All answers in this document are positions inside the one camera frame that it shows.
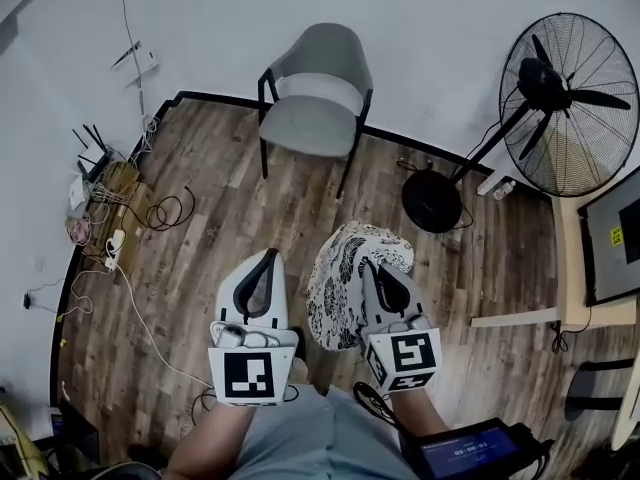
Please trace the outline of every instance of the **chair seat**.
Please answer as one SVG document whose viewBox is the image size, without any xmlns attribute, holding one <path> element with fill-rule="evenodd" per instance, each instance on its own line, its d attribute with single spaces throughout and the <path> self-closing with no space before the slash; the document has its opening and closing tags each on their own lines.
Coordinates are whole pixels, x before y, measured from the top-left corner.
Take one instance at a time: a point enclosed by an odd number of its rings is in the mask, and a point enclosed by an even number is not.
<svg viewBox="0 0 640 480">
<path fill-rule="evenodd" d="M 260 125 L 267 142 L 315 156 L 347 156 L 355 133 L 356 118 L 349 110 L 314 96 L 278 100 Z"/>
</svg>

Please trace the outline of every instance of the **fan guard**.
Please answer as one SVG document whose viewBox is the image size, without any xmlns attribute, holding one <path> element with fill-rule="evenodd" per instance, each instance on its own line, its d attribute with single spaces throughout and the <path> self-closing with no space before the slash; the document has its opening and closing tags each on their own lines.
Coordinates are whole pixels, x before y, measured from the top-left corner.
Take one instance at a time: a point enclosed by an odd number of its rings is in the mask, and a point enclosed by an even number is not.
<svg viewBox="0 0 640 480">
<path fill-rule="evenodd" d="M 535 58 L 533 36 L 546 51 L 553 69 L 573 90 L 617 96 L 629 110 L 578 101 L 553 112 L 542 138 L 529 154 L 521 153 L 545 114 L 530 109 L 505 137 L 514 163 L 537 188 L 551 195 L 574 197 L 597 190 L 624 166 L 638 132 L 638 83 L 618 41 L 586 16 L 558 13 L 526 29 L 513 45 L 500 83 L 500 119 L 522 105 L 518 73 L 525 58 Z"/>
</svg>

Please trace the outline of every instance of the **water bottle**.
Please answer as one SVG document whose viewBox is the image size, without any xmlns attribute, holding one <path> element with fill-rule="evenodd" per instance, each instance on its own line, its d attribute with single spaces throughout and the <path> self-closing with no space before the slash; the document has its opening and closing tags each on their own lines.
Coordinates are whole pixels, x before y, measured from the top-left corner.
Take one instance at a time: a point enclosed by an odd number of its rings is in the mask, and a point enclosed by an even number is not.
<svg viewBox="0 0 640 480">
<path fill-rule="evenodd" d="M 515 181 L 507 181 L 500 188 L 496 189 L 493 193 L 493 198 L 496 201 L 500 201 L 500 199 L 504 199 L 504 197 L 513 191 L 513 187 L 516 186 Z"/>
</svg>

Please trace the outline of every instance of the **white wall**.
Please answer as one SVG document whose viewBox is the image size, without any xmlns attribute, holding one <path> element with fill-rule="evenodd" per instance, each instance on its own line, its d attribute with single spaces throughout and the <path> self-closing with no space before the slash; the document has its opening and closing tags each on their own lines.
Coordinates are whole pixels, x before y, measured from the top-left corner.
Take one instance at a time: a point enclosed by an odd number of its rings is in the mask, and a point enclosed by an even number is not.
<svg viewBox="0 0 640 480">
<path fill-rule="evenodd" d="M 369 124 L 461 155 L 497 119 L 511 44 L 546 14 L 573 11 L 600 21 L 640 68 L 640 0 L 127 3 L 134 40 L 152 46 L 161 64 L 145 81 L 151 114 L 179 90 L 256 98 L 260 74 L 304 28 L 335 21 L 364 45 L 375 85 Z M 25 314 L 20 300 L 27 288 L 66 271 L 71 246 L 62 219 L 78 151 L 70 128 L 95 122 L 127 152 L 140 123 L 135 89 L 124 90 L 109 71 L 128 47 L 120 0 L 33 0 L 18 23 L 18 41 L 0 56 L 0 129 L 10 152 L 0 158 L 0 183 L 12 187 L 3 211 L 10 216 L 0 223 L 0 383 L 11 383 L 31 406 L 48 398 L 53 317 Z M 640 148 L 629 166 L 639 163 Z M 45 259 L 43 273 L 32 266 L 36 255 Z M 55 307 L 58 295 L 52 290 L 47 302 Z"/>
</svg>

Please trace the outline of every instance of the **electric fan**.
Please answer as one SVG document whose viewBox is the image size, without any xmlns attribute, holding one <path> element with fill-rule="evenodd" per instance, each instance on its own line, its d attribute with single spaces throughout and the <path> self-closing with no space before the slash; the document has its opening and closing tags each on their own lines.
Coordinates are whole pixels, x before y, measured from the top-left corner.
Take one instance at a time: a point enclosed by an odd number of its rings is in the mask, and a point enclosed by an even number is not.
<svg viewBox="0 0 640 480">
<path fill-rule="evenodd" d="M 638 131 L 638 84 L 616 39 L 586 16 L 558 13 L 527 28 L 500 83 L 500 129 L 450 178 L 417 171 L 402 189 L 411 220 L 452 229 L 462 214 L 455 188 L 496 144 L 522 175 L 550 195 L 575 197 L 604 186 L 624 166 Z"/>
</svg>

